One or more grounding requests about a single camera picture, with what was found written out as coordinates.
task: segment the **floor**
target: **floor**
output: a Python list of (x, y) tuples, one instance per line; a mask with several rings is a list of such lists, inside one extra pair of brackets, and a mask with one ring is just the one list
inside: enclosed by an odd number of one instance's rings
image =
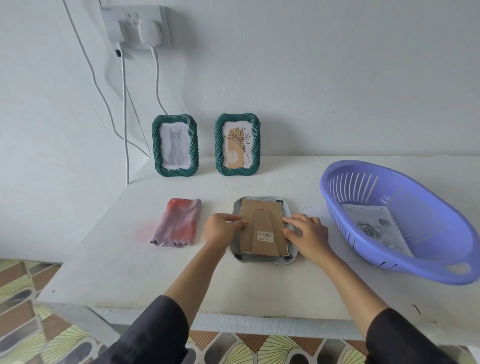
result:
[[(85, 364), (107, 349), (35, 298), (59, 265), (0, 260), (0, 364)], [(361, 364), (365, 342), (191, 331), (182, 364)], [(459, 364), (467, 348), (442, 346)]]

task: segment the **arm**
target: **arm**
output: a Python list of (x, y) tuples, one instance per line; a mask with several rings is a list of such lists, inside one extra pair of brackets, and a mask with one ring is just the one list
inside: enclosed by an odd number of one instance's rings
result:
[(238, 215), (210, 216), (204, 229), (205, 245), (164, 293), (182, 308), (189, 327), (204, 300), (218, 262), (237, 230), (243, 229), (246, 224)]
[(294, 243), (300, 252), (318, 265), (332, 280), (350, 316), (357, 324), (363, 337), (373, 319), (388, 308), (388, 305), (365, 284), (364, 281), (341, 260), (328, 244), (328, 228), (318, 218), (294, 214), (294, 218), (284, 218), (303, 232), (299, 238), (291, 230), (284, 229), (287, 239)]
[(287, 239), (318, 265), (335, 284), (340, 297), (367, 341), (366, 363), (455, 364), (401, 314), (388, 305), (330, 248), (328, 228), (318, 218), (295, 214), (284, 218), (303, 232), (284, 229)]
[(158, 296), (93, 362), (95, 364), (180, 364), (189, 329), (207, 292), (213, 272), (238, 229), (238, 215), (214, 214), (205, 224), (205, 245), (167, 291)]

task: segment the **forearm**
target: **forearm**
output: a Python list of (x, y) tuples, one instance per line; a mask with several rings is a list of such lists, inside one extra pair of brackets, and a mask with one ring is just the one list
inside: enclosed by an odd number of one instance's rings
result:
[(189, 327), (192, 326), (213, 272), (224, 254), (225, 249), (221, 247), (204, 245), (164, 293), (181, 307)]
[(388, 305), (338, 256), (319, 261), (318, 265), (335, 285), (345, 307), (366, 338), (373, 319)]

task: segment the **cat's face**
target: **cat's face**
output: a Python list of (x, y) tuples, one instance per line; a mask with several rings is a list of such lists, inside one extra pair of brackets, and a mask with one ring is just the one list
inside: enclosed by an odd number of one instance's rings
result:
[(181, 130), (179, 132), (173, 132), (170, 129), (170, 140), (172, 142), (179, 142), (181, 140)]

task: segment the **cat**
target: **cat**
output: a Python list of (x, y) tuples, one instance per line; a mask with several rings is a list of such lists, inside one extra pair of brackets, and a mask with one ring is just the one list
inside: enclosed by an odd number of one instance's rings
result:
[(181, 145), (181, 130), (173, 132), (170, 129), (171, 150), (168, 157), (168, 163), (172, 166), (181, 166), (185, 159)]

